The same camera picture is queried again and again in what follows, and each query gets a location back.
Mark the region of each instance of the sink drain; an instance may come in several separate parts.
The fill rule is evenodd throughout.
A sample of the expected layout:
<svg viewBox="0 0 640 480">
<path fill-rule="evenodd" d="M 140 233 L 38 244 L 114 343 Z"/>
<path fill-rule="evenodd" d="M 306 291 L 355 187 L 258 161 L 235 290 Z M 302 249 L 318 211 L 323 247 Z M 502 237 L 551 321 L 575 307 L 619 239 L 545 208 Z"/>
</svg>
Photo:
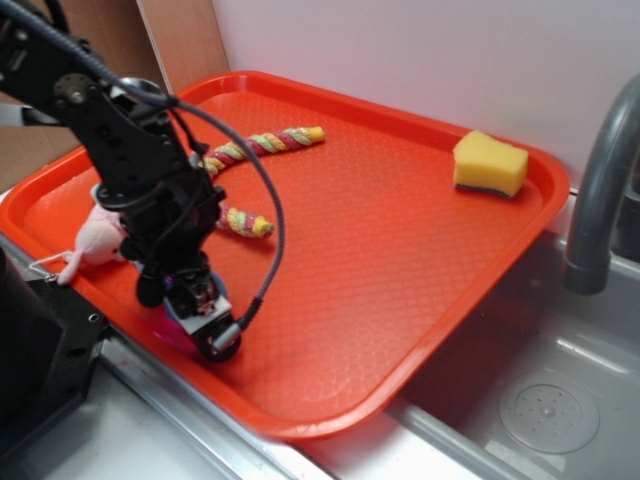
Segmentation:
<svg viewBox="0 0 640 480">
<path fill-rule="evenodd" d="M 500 419 L 522 445 L 543 453 L 569 453 L 598 431 L 598 407 L 582 387 L 553 373 L 511 382 L 500 397 Z"/>
</svg>

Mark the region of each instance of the white wall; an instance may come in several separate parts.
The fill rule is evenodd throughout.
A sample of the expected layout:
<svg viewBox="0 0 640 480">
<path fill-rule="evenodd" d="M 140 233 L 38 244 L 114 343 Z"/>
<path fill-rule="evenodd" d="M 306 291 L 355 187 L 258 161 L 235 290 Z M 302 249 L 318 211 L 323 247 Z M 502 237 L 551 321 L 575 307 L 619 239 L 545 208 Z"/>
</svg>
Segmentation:
<svg viewBox="0 0 640 480">
<path fill-rule="evenodd" d="M 637 0 L 212 0 L 260 70 L 538 147 L 579 185 L 640 72 Z"/>
</svg>

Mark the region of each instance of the screw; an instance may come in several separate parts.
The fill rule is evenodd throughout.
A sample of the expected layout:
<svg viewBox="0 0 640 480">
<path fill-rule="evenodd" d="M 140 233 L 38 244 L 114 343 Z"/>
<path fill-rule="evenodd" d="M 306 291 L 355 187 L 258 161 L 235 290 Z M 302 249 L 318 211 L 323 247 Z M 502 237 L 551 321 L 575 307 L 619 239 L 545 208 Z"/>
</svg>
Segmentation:
<svg viewBox="0 0 640 480">
<path fill-rule="evenodd" d="M 71 103 L 75 105 L 80 105 L 86 102 L 87 100 L 86 93 L 84 92 L 84 90 L 80 89 L 79 87 L 70 87 L 65 92 L 65 95 L 67 97 L 67 100 L 69 100 Z"/>
</svg>

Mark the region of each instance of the yellow sponge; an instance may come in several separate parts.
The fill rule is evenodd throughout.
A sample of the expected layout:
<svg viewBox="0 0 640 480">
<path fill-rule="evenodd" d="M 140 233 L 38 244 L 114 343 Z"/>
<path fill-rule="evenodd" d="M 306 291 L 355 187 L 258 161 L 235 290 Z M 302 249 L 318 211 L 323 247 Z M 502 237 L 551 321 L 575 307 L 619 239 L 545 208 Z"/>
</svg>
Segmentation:
<svg viewBox="0 0 640 480">
<path fill-rule="evenodd" d="M 529 153 L 478 130 L 465 135 L 453 149 L 456 187 L 512 198 L 527 176 Z"/>
</svg>

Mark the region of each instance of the tray rim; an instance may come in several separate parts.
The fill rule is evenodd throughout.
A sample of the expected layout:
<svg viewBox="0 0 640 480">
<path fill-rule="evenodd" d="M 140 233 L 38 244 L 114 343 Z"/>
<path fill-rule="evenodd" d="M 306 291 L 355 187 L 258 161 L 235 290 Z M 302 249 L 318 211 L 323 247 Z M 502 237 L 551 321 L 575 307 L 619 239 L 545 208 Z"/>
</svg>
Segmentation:
<svg viewBox="0 0 640 480">
<path fill-rule="evenodd" d="M 292 101 L 292 98 L 304 98 L 305 103 L 309 105 L 319 102 L 326 109 L 323 113 L 338 118 L 342 118 L 346 113 L 353 115 L 356 112 L 356 120 L 353 117 L 349 117 L 347 120 L 358 125 L 364 123 L 364 126 L 371 126 L 371 128 L 378 131 L 382 131 L 381 122 L 379 122 L 380 118 L 384 117 L 387 121 L 391 118 L 393 119 L 392 123 L 396 125 L 395 131 L 389 132 L 386 128 L 383 131 L 411 141 L 415 141 L 414 134 L 417 131 L 422 131 L 425 127 L 446 134 L 448 137 L 445 138 L 445 143 L 447 141 L 455 143 L 457 139 L 470 131 L 470 129 L 450 123 L 403 112 L 262 72 L 239 71 L 214 75 L 187 87 L 179 96 L 185 101 L 197 104 L 211 98 L 212 91 L 215 91 L 216 95 L 242 92 L 261 94 L 267 91 L 269 93 L 276 91 L 280 98 L 271 94 L 268 96 L 297 106 L 300 106 L 300 103 Z M 292 91 L 295 91 L 296 95 L 290 95 Z M 506 273 L 508 267 L 515 263 L 543 232 L 545 226 L 560 211 L 569 196 L 568 175 L 560 163 L 551 155 L 528 145 L 501 137 L 495 138 L 521 146 L 530 152 L 531 158 L 534 159 L 530 162 L 530 175 L 538 183 L 546 180 L 540 185 L 533 181 L 545 200 L 542 208 L 519 235 L 512 239 L 507 248 L 492 261 L 488 271 L 483 272 L 481 277 L 472 282 L 462 297 L 434 324 L 429 330 L 430 339 L 425 340 L 423 337 L 373 391 L 355 406 L 345 409 L 344 412 L 308 423 L 274 417 L 272 414 L 260 410 L 255 403 L 238 394 L 218 377 L 212 375 L 209 370 L 199 367 L 199 371 L 194 372 L 194 367 L 198 366 L 197 363 L 194 363 L 188 357 L 172 355 L 172 353 L 175 353 L 173 348 L 155 336 L 149 335 L 148 329 L 144 328 L 142 322 L 127 329 L 121 329 L 118 325 L 118 329 L 166 363 L 174 372 L 182 375 L 209 400 L 217 403 L 249 428 L 255 429 L 262 434 L 283 440 L 301 440 L 327 436 L 356 425 L 384 408 L 408 381 L 409 374 L 415 372 L 428 361 L 430 355 L 480 301 L 475 295 L 470 295 L 469 292 L 475 291 L 481 283 L 482 290 L 486 290 L 485 294 L 488 293 Z M 48 183 L 52 183 L 48 185 L 47 190 L 52 191 L 68 181 L 69 178 L 89 168 L 91 168 L 91 163 L 85 154 L 85 149 L 79 147 L 20 182 L 0 204 L 0 228 L 2 228 L 2 232 L 34 258 L 50 255 L 51 252 L 48 252 L 36 239 L 22 232 L 19 227 L 20 215 L 24 214 L 29 205 L 33 204 L 40 196 L 39 184 L 43 178 L 46 177 Z M 90 298 L 100 295 L 100 292 L 82 275 L 77 276 L 73 286 L 80 293 Z M 108 316 L 114 316 L 114 314 L 122 315 L 124 312 L 119 310 L 119 306 L 112 304 L 110 311 L 105 313 Z M 204 391 L 200 388 L 197 379 L 204 374 L 214 377 L 215 382 L 213 383 L 216 384 L 215 390 L 217 392 L 223 393 L 227 399 L 233 397 L 233 400 L 219 403 L 215 398 L 216 395 L 211 395 L 208 390 Z"/>
</svg>

